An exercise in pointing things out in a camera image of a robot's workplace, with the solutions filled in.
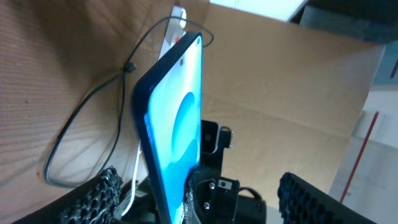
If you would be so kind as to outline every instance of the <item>phone holder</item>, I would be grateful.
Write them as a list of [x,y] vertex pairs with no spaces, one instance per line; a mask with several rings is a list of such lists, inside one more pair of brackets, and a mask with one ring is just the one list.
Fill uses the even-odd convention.
[[[185,184],[185,223],[266,222],[266,202],[261,196],[240,187],[238,180],[221,176],[224,149],[231,148],[233,134],[216,122],[201,121],[200,166],[190,172]],[[239,195],[242,190],[254,197]],[[143,217],[160,221],[148,178],[137,186],[134,203],[122,221],[131,223]]]

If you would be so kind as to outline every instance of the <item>black cable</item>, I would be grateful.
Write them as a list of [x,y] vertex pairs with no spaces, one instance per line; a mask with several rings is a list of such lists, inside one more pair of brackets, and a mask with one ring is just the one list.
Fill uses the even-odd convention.
[[250,192],[253,195],[254,199],[259,200],[260,202],[262,201],[262,197],[261,197],[260,193],[257,192],[256,190],[254,190],[250,187],[240,187],[239,188],[239,192],[241,192],[243,190],[247,190],[248,192]]
[[75,108],[75,110],[73,110],[72,114],[70,115],[68,121],[66,122],[66,124],[64,125],[64,127],[62,128],[62,130],[60,131],[60,133],[58,134],[53,148],[49,154],[49,157],[47,159],[47,162],[44,165],[44,179],[48,184],[57,186],[57,187],[65,187],[65,188],[74,188],[74,187],[78,187],[80,184],[83,184],[83,182],[81,183],[76,183],[76,182],[67,182],[67,181],[61,181],[61,180],[55,180],[55,179],[51,179],[50,177],[50,167],[51,167],[51,163],[54,159],[54,155],[58,150],[59,144],[61,143],[65,133],[68,131],[70,125],[72,124],[73,120],[75,120],[77,114],[80,112],[80,110],[82,109],[82,107],[84,107],[87,103],[87,101],[98,91],[100,91],[101,89],[103,89],[104,87],[106,87],[107,85],[109,85],[110,83],[112,83],[113,81],[117,80],[118,78],[122,78],[122,103],[121,103],[121,110],[120,110],[120,114],[119,114],[119,120],[118,120],[118,130],[117,130],[117,134],[116,134],[116,138],[114,140],[113,146],[111,151],[109,152],[108,157],[106,158],[104,164],[102,165],[101,169],[98,171],[97,175],[106,167],[108,161],[110,160],[116,145],[118,144],[119,141],[119,136],[120,136],[120,132],[121,132],[121,123],[122,123],[122,117],[123,117],[123,110],[124,110],[124,104],[125,104],[125,99],[126,99],[126,74],[127,73],[131,73],[132,71],[134,71],[136,69],[135,65],[133,63],[131,63],[131,59],[132,56],[136,53],[138,47],[142,44],[142,42],[144,41],[144,39],[148,36],[148,34],[150,32],[152,32],[152,30],[157,27],[159,24],[161,24],[163,21],[168,21],[170,19],[180,19],[183,21],[186,21],[187,23],[193,24],[201,29],[203,29],[204,31],[206,31],[208,34],[210,34],[211,36],[211,40],[203,46],[203,48],[209,46],[213,40],[214,40],[214,35],[210,32],[210,30],[204,28],[202,25],[193,22],[189,19],[183,19],[181,17],[178,16],[168,16],[165,17],[161,20],[159,20],[158,22],[156,22],[152,27],[149,28],[149,30],[141,37],[141,39],[139,40],[139,42],[136,44],[136,46],[133,48],[133,50],[131,51],[126,63],[124,64],[124,68],[123,68],[123,72],[119,73],[115,76],[113,76],[112,78],[110,78],[108,81],[102,83],[100,86],[96,87],[94,90],[92,90],[84,99],[82,102],[79,103],[79,105]]

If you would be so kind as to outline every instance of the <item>blue smartphone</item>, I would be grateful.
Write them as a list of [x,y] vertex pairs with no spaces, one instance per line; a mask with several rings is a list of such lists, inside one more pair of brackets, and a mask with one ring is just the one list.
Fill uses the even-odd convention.
[[137,83],[132,111],[162,223],[180,224],[200,163],[203,39],[187,32]]

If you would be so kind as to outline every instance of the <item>phone screen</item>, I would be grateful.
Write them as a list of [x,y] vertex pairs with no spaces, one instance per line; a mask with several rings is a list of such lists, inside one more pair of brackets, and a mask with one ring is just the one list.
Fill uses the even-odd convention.
[[173,224],[184,219],[185,180],[200,163],[202,50],[199,36],[153,89],[146,114]]

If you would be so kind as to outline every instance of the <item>black textured pad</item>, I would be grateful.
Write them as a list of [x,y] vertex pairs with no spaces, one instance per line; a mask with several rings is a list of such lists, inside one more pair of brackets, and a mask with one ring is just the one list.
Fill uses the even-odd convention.
[[278,197],[284,223],[374,223],[289,172],[280,179]]
[[110,167],[68,194],[15,223],[111,223],[119,205],[121,178]]

